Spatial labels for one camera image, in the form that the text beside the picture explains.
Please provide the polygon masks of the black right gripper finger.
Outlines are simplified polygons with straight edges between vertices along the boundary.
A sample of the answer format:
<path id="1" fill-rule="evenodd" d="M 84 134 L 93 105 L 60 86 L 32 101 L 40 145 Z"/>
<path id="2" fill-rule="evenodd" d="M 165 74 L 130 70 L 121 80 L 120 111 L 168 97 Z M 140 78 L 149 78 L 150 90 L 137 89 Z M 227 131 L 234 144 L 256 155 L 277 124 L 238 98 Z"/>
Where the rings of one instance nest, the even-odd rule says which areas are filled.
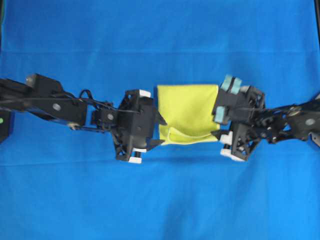
<path id="1" fill-rule="evenodd" d="M 224 135 L 224 134 L 225 134 L 225 130 L 221 130 L 221 129 L 211 132 L 211 135 L 214 136 L 217 139 L 217 141 L 220 141 L 222 135 Z"/>

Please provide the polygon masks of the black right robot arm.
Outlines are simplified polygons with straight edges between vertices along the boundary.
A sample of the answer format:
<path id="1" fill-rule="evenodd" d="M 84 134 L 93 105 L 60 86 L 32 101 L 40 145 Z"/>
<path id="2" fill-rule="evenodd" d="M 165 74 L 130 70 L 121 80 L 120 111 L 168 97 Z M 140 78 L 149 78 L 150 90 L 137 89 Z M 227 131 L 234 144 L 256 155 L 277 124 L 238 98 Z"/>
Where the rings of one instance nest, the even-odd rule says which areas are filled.
<path id="1" fill-rule="evenodd" d="M 236 162 L 246 162 L 258 144 L 266 140 L 276 144 L 287 140 L 311 139 L 320 144 L 320 98 L 276 108 L 219 106 L 228 130 L 211 134 L 223 144 L 220 154 Z"/>

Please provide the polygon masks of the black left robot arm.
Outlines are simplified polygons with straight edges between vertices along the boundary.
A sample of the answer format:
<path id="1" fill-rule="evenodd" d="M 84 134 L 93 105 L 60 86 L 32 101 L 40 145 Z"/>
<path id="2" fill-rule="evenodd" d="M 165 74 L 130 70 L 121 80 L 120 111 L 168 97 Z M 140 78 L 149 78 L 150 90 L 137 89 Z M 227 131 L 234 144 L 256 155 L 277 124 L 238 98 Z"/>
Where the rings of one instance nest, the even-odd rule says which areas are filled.
<path id="1" fill-rule="evenodd" d="M 74 96 L 59 81 L 37 73 L 29 75 L 25 83 L 0 80 L 1 142 L 12 133 L 15 112 L 27 112 L 74 131 L 109 132 L 116 160 L 135 164 L 142 162 L 142 153 L 164 143 L 153 135 L 157 124 L 167 125 L 149 91 L 127 90 L 115 107 L 95 100 L 88 89 Z"/>

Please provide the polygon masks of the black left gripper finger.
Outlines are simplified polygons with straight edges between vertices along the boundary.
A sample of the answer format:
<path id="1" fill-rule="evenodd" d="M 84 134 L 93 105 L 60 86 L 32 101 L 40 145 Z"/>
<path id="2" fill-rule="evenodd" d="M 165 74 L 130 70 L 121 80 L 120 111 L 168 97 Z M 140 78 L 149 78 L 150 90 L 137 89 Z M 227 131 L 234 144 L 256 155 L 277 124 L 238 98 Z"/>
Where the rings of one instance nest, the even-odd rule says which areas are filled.
<path id="1" fill-rule="evenodd" d="M 147 146 L 146 146 L 146 151 L 148 152 L 148 151 L 160 146 L 164 142 L 165 142 L 165 140 L 162 140 L 162 139 L 150 139 Z"/>
<path id="2" fill-rule="evenodd" d="M 167 122 L 165 121 L 165 119 L 162 117 L 162 115 L 160 114 L 160 112 L 156 109 L 154 111 L 154 124 L 155 125 L 162 125 L 162 126 L 167 126 Z"/>

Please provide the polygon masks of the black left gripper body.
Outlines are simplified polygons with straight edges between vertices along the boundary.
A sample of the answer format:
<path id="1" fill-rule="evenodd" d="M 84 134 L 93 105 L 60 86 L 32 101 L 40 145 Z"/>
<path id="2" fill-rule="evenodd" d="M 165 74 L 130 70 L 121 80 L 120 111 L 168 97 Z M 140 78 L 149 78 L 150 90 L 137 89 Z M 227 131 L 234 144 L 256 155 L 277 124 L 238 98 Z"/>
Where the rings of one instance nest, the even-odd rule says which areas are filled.
<path id="1" fill-rule="evenodd" d="M 113 132 L 115 157 L 119 161 L 141 164 L 141 153 L 148 151 L 153 137 L 155 106 L 151 93 L 135 89 L 125 92 L 117 112 Z"/>

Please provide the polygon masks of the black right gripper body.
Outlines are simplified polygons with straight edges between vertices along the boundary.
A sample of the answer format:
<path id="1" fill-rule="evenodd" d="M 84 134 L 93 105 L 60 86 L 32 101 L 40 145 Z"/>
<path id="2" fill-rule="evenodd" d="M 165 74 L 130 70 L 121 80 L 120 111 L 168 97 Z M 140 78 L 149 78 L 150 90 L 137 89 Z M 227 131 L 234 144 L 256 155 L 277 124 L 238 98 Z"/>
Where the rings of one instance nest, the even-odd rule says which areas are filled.
<path id="1" fill-rule="evenodd" d="M 261 140 L 251 127 L 232 123 L 229 130 L 219 132 L 219 142 L 223 144 L 220 154 L 235 162 L 246 162 Z"/>

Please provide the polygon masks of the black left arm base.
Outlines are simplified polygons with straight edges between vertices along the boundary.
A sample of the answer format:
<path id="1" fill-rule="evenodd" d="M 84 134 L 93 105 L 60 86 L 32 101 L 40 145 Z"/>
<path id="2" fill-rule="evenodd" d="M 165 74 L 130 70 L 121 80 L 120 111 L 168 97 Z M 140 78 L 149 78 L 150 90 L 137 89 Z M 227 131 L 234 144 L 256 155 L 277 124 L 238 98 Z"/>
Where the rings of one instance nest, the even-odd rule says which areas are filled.
<path id="1" fill-rule="evenodd" d="M 15 114 L 10 111 L 0 111 L 0 143 L 3 143 L 13 132 Z"/>

